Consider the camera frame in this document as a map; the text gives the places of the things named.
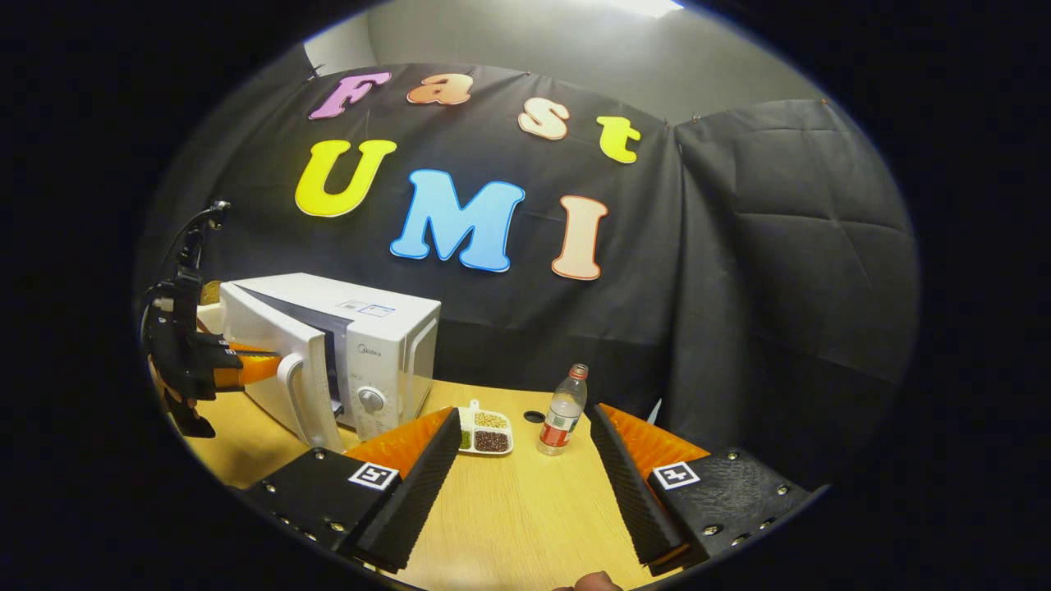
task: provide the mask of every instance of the red bottle label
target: red bottle label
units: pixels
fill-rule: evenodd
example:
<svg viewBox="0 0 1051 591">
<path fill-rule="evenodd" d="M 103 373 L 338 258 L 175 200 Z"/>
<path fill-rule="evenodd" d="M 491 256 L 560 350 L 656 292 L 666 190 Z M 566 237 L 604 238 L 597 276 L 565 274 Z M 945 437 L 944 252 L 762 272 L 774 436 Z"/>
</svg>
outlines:
<svg viewBox="0 0 1051 591">
<path fill-rule="evenodd" d="M 540 429 L 540 441 L 552 447 L 562 447 L 565 445 L 565 435 L 569 433 L 568 430 L 556 429 L 550 424 L 544 423 L 543 428 Z"/>
</svg>

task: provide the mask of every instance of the foam letter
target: foam letter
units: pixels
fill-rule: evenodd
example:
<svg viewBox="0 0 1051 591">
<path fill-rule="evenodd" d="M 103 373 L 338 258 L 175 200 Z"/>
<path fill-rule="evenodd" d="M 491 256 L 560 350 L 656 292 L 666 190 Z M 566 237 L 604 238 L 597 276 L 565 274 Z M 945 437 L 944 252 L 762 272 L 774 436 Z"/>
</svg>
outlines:
<svg viewBox="0 0 1051 591">
<path fill-rule="evenodd" d="M 632 122 L 623 117 L 599 117 L 595 121 L 602 126 L 602 136 L 598 140 L 602 154 L 624 164 L 635 162 L 638 157 L 627 149 L 627 140 L 639 141 L 642 135 L 632 129 Z"/>
<path fill-rule="evenodd" d="M 410 103 L 440 103 L 458 105 L 471 98 L 467 91 L 474 84 L 474 79 L 465 74 L 438 74 L 424 79 L 424 86 L 409 91 L 406 97 Z"/>
<path fill-rule="evenodd" d="M 504 252 L 508 229 L 515 205 L 526 199 L 526 191 L 510 183 L 494 181 L 460 208 L 453 179 L 441 170 L 415 170 L 409 181 L 416 186 L 412 205 L 405 219 L 401 238 L 391 243 L 391 252 L 407 259 L 424 259 L 431 249 L 424 242 L 430 223 L 431 237 L 438 259 L 448 261 L 467 233 L 471 244 L 460 252 L 463 266 L 493 272 L 511 267 Z"/>
<path fill-rule="evenodd" d="M 564 105 L 534 97 L 526 101 L 524 110 L 526 113 L 518 116 L 518 126 L 523 131 L 549 140 L 561 140 L 570 133 L 570 128 L 565 126 L 570 109 Z"/>
<path fill-rule="evenodd" d="M 350 184 L 343 192 L 330 195 L 325 192 L 325 181 L 332 171 L 335 159 L 350 149 L 350 142 L 343 140 L 317 142 L 310 148 L 310 162 L 304 168 L 300 184 L 295 187 L 295 204 L 304 213 L 322 218 L 335 218 L 351 211 L 365 201 L 365 196 L 372 186 L 372 180 L 376 177 L 376 170 L 379 169 L 379 163 L 395 148 L 397 144 L 387 140 L 363 142 L 357 146 L 362 151 L 362 160 L 354 169 Z"/>
<path fill-rule="evenodd" d="M 317 110 L 310 114 L 308 119 L 327 119 L 343 113 L 345 102 L 354 104 L 362 100 L 370 89 L 372 84 L 383 84 L 391 79 L 391 73 L 378 72 L 376 74 L 364 74 L 362 76 L 348 76 L 339 81 L 339 85 L 329 95 L 325 103 Z"/>
<path fill-rule="evenodd" d="M 562 277 L 591 281 L 602 274 L 595 264 L 598 221 L 610 212 L 601 202 L 568 195 L 560 201 L 565 208 L 565 239 L 562 253 L 551 262 L 551 270 Z"/>
</svg>

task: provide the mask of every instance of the orange letter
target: orange letter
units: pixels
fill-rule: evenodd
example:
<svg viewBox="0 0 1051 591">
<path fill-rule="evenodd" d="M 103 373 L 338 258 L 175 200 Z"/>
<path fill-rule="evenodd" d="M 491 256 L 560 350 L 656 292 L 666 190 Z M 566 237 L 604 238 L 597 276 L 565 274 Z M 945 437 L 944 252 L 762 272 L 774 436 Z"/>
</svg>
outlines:
<svg viewBox="0 0 1051 591">
<path fill-rule="evenodd" d="M 551 262 L 551 270 L 570 279 L 591 281 L 602 270 L 595 264 L 598 221 L 610 212 L 601 202 L 568 195 L 560 200 L 565 208 L 565 239 L 562 253 Z"/>
<path fill-rule="evenodd" d="M 518 116 L 518 126 L 523 131 L 549 140 L 561 140 L 570 133 L 564 121 L 570 109 L 548 99 L 534 97 L 526 101 L 526 113 Z"/>
<path fill-rule="evenodd" d="M 410 103 L 458 105 L 471 98 L 467 91 L 474 79 L 465 74 L 438 74 L 425 78 L 424 84 L 409 91 L 406 98 Z"/>
</svg>

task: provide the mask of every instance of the microwave control knob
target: microwave control knob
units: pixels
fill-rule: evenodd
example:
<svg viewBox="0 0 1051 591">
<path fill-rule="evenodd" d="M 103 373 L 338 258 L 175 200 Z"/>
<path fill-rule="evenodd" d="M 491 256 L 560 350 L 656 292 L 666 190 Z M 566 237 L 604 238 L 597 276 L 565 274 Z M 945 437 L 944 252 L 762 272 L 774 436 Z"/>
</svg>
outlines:
<svg viewBox="0 0 1051 591">
<path fill-rule="evenodd" d="M 357 400 L 362 401 L 365 412 L 369 414 L 375 414 L 384 408 L 384 395 L 372 388 L 357 390 Z"/>
</svg>

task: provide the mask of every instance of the black fabric curtain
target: black fabric curtain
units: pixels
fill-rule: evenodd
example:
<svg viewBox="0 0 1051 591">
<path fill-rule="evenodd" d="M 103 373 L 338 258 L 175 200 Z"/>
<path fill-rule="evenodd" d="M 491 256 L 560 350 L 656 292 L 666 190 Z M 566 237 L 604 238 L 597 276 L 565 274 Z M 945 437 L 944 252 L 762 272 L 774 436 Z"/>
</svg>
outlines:
<svg viewBox="0 0 1051 591">
<path fill-rule="evenodd" d="M 439 300 L 440 380 L 548 390 L 584 363 L 593 400 L 645 416 L 662 399 L 660 426 L 702 446 L 743 445 L 804 486 L 824 482 L 877 427 L 915 331 L 915 241 L 879 155 L 832 106 L 781 101 L 671 127 L 523 72 L 401 64 L 304 82 L 302 58 L 246 85 L 194 135 L 159 192 L 141 268 L 156 267 L 185 219 L 224 199 L 233 208 L 209 239 L 206 280 L 302 271 Z M 375 72 L 391 79 L 338 117 L 308 119 L 341 79 Z M 407 101 L 425 78 L 450 73 L 473 78 L 470 100 Z M 533 97 L 568 107 L 565 138 L 519 128 Z M 601 116 L 641 134 L 627 142 L 635 163 L 603 154 Z M 377 139 L 397 148 L 356 209 L 300 210 L 311 146 L 351 143 L 326 183 L 334 193 L 357 147 Z M 392 254 L 418 169 L 448 172 L 461 207 L 493 181 L 524 190 L 507 271 L 439 260 L 430 231 L 428 257 Z M 563 196 L 609 207 L 594 281 L 552 271 Z"/>
<path fill-rule="evenodd" d="M 879 427 L 915 338 L 902 196 L 864 134 L 821 101 L 734 109 L 675 136 L 689 211 L 658 424 L 827 482 Z"/>
</svg>

